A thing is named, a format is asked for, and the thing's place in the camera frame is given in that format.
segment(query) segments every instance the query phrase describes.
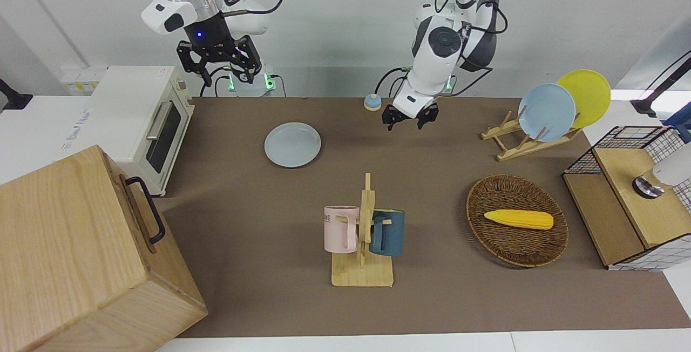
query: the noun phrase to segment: wooden cabinet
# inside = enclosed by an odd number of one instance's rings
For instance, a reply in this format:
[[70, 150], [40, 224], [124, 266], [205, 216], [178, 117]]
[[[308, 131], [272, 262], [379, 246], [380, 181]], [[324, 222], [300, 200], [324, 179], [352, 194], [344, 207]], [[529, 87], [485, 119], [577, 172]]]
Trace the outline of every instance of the wooden cabinet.
[[679, 197], [667, 191], [644, 199], [632, 187], [634, 178], [654, 166], [649, 153], [639, 148], [595, 148], [593, 153], [602, 173], [565, 173], [564, 179], [602, 264], [635, 261], [631, 269], [661, 270], [686, 261], [691, 215]]
[[122, 174], [94, 146], [0, 186], [2, 352], [156, 350], [205, 317], [165, 220]]

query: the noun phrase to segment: black clamp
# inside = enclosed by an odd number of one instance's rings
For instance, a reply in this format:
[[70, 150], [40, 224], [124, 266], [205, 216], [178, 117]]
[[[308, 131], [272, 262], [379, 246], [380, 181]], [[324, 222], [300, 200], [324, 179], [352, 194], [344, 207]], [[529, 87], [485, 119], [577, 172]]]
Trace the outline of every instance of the black clamp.
[[[437, 103], [431, 104], [427, 108], [420, 111], [420, 113], [415, 116], [417, 118], [417, 128], [422, 129], [427, 123], [434, 123], [439, 115], [439, 105]], [[384, 123], [388, 130], [393, 129], [395, 123], [400, 123], [404, 120], [410, 120], [408, 116], [396, 109], [392, 104], [388, 104], [382, 113], [382, 123]]]
[[[254, 76], [261, 71], [259, 53], [248, 35], [232, 40], [229, 45], [219, 43], [210, 48], [197, 47], [181, 40], [177, 50], [185, 71], [199, 74], [207, 87], [212, 86], [212, 78], [206, 68], [209, 62], [230, 62], [234, 66], [231, 69], [232, 73], [237, 79], [250, 84], [254, 82]], [[192, 51], [199, 55], [199, 62], [192, 59]]]

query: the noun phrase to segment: oven handle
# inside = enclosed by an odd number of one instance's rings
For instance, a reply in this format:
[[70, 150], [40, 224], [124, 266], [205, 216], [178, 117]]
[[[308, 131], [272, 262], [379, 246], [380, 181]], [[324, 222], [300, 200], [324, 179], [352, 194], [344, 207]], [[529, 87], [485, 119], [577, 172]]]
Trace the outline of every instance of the oven handle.
[[146, 140], [158, 140], [158, 138], [160, 138], [161, 132], [163, 132], [163, 126], [166, 124], [168, 114], [171, 113], [172, 108], [172, 101], [168, 101], [167, 103], [161, 103], [160, 106], [158, 106], [158, 112], [156, 112], [156, 116], [154, 116], [153, 118], [151, 128], [148, 129], [148, 133], [146, 134]]
[[148, 206], [151, 208], [151, 212], [153, 213], [154, 219], [156, 219], [156, 225], [158, 225], [158, 233], [155, 234], [153, 237], [148, 239], [149, 243], [151, 244], [156, 244], [161, 239], [163, 239], [163, 236], [166, 235], [166, 227], [163, 226], [163, 220], [161, 220], [160, 214], [158, 214], [158, 209], [156, 209], [156, 205], [153, 204], [153, 199], [151, 198], [151, 193], [148, 192], [148, 189], [146, 188], [146, 184], [144, 183], [144, 180], [141, 179], [140, 177], [131, 177], [125, 179], [125, 184], [127, 186], [133, 185], [135, 183], [139, 183], [141, 185], [141, 189], [144, 190], [144, 195], [146, 197], [146, 202], [148, 202]]

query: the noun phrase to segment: plate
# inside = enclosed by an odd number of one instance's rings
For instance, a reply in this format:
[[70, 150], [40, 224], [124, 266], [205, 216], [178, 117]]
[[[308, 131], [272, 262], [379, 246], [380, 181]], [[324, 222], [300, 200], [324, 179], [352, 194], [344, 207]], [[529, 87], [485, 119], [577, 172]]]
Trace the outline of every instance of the plate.
[[301, 167], [311, 162], [321, 149], [319, 133], [304, 123], [285, 123], [274, 128], [264, 140], [264, 152], [283, 167]]
[[575, 103], [571, 94], [558, 84], [542, 84], [521, 99], [518, 113], [528, 106], [518, 119], [521, 129], [535, 139], [546, 126], [540, 142], [551, 142], [568, 132], [575, 118]]
[[[484, 214], [496, 209], [548, 212], [554, 217], [554, 226], [539, 231], [486, 219]], [[557, 202], [535, 183], [514, 175], [498, 174], [479, 180], [468, 194], [466, 216], [482, 246], [514, 266], [549, 264], [562, 256], [568, 243], [567, 221]]]
[[574, 70], [557, 81], [566, 89], [575, 102], [578, 118], [573, 121], [573, 128], [583, 128], [600, 120], [609, 108], [612, 89], [609, 82], [599, 72], [592, 70]]

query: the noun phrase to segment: white plate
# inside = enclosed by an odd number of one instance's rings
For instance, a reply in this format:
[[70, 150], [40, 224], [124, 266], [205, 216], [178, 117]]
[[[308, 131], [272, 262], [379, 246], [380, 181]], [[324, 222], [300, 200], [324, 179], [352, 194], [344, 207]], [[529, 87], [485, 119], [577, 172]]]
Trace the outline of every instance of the white plate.
[[264, 141], [264, 152], [272, 162], [283, 167], [308, 164], [321, 149], [319, 133], [303, 123], [285, 123], [274, 128]]
[[547, 130], [540, 137], [541, 142], [557, 140], [568, 132], [575, 118], [575, 103], [571, 94], [558, 84], [542, 84], [533, 88], [521, 99], [518, 113], [523, 106], [528, 108], [518, 123], [521, 129], [537, 138], [546, 126]]

